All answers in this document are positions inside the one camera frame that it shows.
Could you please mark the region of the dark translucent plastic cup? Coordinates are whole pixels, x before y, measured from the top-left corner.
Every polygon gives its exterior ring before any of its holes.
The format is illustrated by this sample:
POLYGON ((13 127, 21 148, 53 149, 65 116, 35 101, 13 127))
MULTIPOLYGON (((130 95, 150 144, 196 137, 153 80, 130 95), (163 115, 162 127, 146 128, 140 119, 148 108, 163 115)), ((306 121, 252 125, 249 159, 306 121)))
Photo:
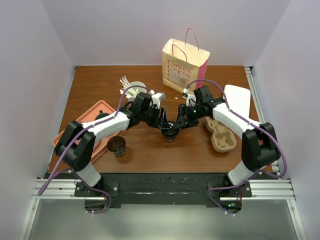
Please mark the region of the dark translucent plastic cup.
POLYGON ((113 136, 107 142, 107 149, 117 157, 126 153, 126 140, 122 136, 113 136))

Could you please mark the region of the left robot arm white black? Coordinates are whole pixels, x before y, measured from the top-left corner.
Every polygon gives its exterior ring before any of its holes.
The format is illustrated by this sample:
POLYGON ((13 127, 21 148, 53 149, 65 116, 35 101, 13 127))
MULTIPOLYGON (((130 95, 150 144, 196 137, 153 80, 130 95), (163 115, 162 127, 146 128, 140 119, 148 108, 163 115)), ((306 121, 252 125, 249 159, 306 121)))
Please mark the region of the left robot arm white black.
POLYGON ((163 92, 149 95, 140 92, 130 106, 123 106, 101 119, 79 123, 71 121, 54 153, 63 160, 86 183, 86 191, 99 196, 104 190, 101 175, 91 163, 94 146, 100 140, 145 122, 151 128, 169 129, 166 109, 160 103, 166 96, 163 92))

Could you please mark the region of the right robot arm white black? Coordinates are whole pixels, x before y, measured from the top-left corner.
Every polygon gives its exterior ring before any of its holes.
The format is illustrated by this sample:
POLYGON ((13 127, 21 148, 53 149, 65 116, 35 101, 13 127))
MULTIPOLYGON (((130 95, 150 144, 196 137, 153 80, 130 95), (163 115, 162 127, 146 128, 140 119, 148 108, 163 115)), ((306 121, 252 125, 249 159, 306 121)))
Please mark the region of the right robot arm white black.
POLYGON ((275 129, 235 112, 227 95, 215 98, 207 86, 182 92, 185 104, 179 106, 177 129, 191 128, 200 118, 210 117, 231 129, 242 141, 241 161, 226 175, 223 192, 230 197, 241 190, 241 184, 282 156, 275 129))

